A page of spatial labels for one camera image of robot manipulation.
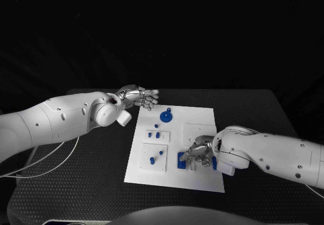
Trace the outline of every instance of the blue block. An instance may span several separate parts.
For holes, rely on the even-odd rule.
[[[179,161],[179,157],[184,154],[184,152],[176,153],[176,168],[178,169],[185,169],[185,161]]]
[[[217,170],[217,162],[215,162],[215,157],[214,156],[211,157],[211,160],[212,160],[212,170]]]

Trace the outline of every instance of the black background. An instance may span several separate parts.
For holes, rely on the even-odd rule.
[[[7,0],[0,18],[4,113],[71,88],[270,89],[299,137],[324,143],[320,5]]]

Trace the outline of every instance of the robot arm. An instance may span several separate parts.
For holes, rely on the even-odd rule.
[[[20,151],[68,141],[113,121],[125,126],[130,119],[125,108],[139,105],[151,110],[156,94],[156,90],[129,85],[116,94],[92,92],[54,97],[24,111],[1,115],[0,163]]]
[[[251,161],[263,172],[324,188],[324,148],[319,144],[280,135],[260,134],[243,127],[227,127],[211,141],[188,149],[181,160],[197,152],[204,161],[210,151],[215,157],[217,170],[230,176],[234,168],[247,168]]]

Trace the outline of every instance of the table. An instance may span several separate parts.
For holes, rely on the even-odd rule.
[[[112,89],[73,89],[67,94]],[[296,137],[289,120],[269,90],[161,89],[158,103],[214,109],[217,130],[238,125],[259,132]],[[223,175],[225,193],[123,183],[138,107],[128,109],[132,119],[116,122],[80,136],[67,161],[38,178],[21,179],[8,203],[12,225],[35,225],[48,219],[109,221],[156,206],[195,206],[234,213],[264,223],[324,222],[324,200],[305,185],[266,174],[253,163]],[[76,140],[24,176],[50,170],[67,156]],[[31,162],[57,144],[40,146]]]

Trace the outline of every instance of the white cable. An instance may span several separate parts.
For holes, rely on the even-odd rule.
[[[60,145],[57,146],[57,148],[41,159],[38,159],[34,163],[31,163],[30,165],[27,165],[21,169],[14,170],[12,172],[8,172],[7,174],[1,175],[0,178],[1,177],[5,177],[7,175],[9,175],[9,174],[12,174],[12,173],[15,173],[15,172],[18,172],[18,171],[21,171],[24,169],[27,169],[30,166],[32,166],[34,164],[37,164],[41,160],[44,160],[56,152],[56,150],[58,149],[58,147],[61,146],[61,144],[63,144],[63,142],[60,143]]]
[[[74,148],[76,148],[77,141],[79,141],[79,137],[77,137],[77,140],[76,140],[76,143],[74,143],[74,147],[73,147],[73,149],[71,149],[71,151],[70,151],[67,157],[64,158],[63,162],[61,162],[51,170],[48,170],[47,172],[44,172],[44,173],[41,173],[41,174],[38,174],[38,175],[35,175],[35,176],[30,176],[30,177],[18,177],[18,176],[5,176],[5,177],[11,177],[11,178],[32,178],[32,177],[43,176],[44,174],[47,174],[48,172],[51,172],[51,171],[53,171],[53,170],[64,163],[64,161],[68,159],[68,156],[71,155],[73,150],[74,150]]]
[[[313,191],[313,189],[305,184],[305,186]],[[315,191],[313,191],[315,192]],[[315,194],[318,194],[316,192],[315,192]],[[319,195],[319,194],[318,194]],[[322,197],[322,195],[319,195],[320,197]],[[324,197],[322,197],[324,198]]]

